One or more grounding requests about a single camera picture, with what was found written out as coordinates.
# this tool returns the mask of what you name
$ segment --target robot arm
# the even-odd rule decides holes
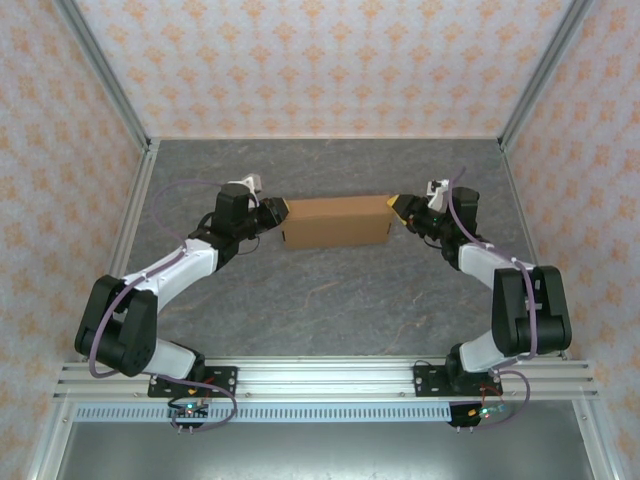
[[[191,284],[226,265],[238,253],[240,242],[282,223],[288,214],[285,201],[259,201],[259,191],[257,175],[223,185],[215,211],[205,215],[183,247],[122,279],[110,275],[100,278],[91,291],[76,335],[76,351],[89,356],[105,312],[125,288],[130,288],[106,324],[97,361],[130,377],[151,373],[203,380],[203,356],[158,339],[157,315]]]
[[[449,209],[447,195],[458,219],[477,240],[462,232]],[[535,305],[529,305],[523,273],[513,260],[497,252],[477,232],[478,192],[465,187],[449,191],[449,181],[432,181],[424,197],[396,195],[389,205],[407,229],[421,238],[439,241],[443,258],[456,270],[471,275],[493,291],[491,330],[475,340],[456,345],[447,358],[452,383],[465,373],[487,372],[531,350],[529,309],[537,326],[535,353],[564,350],[571,343],[571,326],[562,278],[557,268],[521,262],[534,286]]]

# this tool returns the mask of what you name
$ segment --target gray stone floor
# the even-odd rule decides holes
[[[162,141],[128,272],[176,248],[149,215],[164,185],[262,176],[263,196],[422,194],[462,167],[480,192],[478,231],[529,260],[498,145],[491,140]],[[168,192],[163,221],[186,236],[212,211],[217,189]],[[253,245],[241,246],[250,250]],[[207,355],[442,355],[490,325],[491,293],[395,222],[386,245],[287,251],[279,231],[234,258],[161,312],[159,336]]]

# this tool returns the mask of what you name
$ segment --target orange floral pattern wall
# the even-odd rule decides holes
[[[563,271],[572,350],[595,361],[629,478],[640,472],[639,25],[635,0],[596,0],[509,152],[540,258]]]
[[[497,137],[569,0],[80,0],[151,136]]]
[[[51,0],[4,0],[0,32],[0,477],[21,480],[139,152]]]

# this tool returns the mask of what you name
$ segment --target red wire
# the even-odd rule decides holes
[[[484,400],[485,400],[485,396],[486,396],[486,391],[487,390],[490,390],[493,393],[495,393],[498,397],[500,397],[500,401],[502,403],[504,403],[504,399],[502,398],[502,394],[500,393],[500,391],[497,388],[492,387],[491,385],[484,385],[484,384],[480,385],[480,387],[482,388],[482,406],[484,406]]]
[[[216,377],[211,377],[211,378],[206,379],[203,383],[211,385],[211,382],[213,382],[215,379],[216,379]],[[211,393],[211,390],[207,390],[207,394],[204,396],[204,398],[209,398],[209,393]]]

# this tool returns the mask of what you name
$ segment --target metal base plate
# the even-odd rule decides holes
[[[482,395],[482,385],[489,385],[502,393],[502,386],[499,383],[494,383],[489,374],[468,373],[464,380],[464,382],[459,382],[454,390],[444,365],[415,365],[413,367],[413,386],[416,397],[477,397]],[[491,390],[486,390],[485,395],[496,396]]]
[[[209,383],[214,387],[224,388],[228,390],[231,395],[235,396],[236,386],[238,384],[238,367],[207,366],[204,371],[204,383]],[[193,391],[192,387],[167,382],[165,380],[158,380],[155,385],[149,384],[147,395],[151,398],[202,398],[206,396],[209,398],[226,398],[226,395],[206,388],[198,388],[194,393],[191,393],[189,390]]]

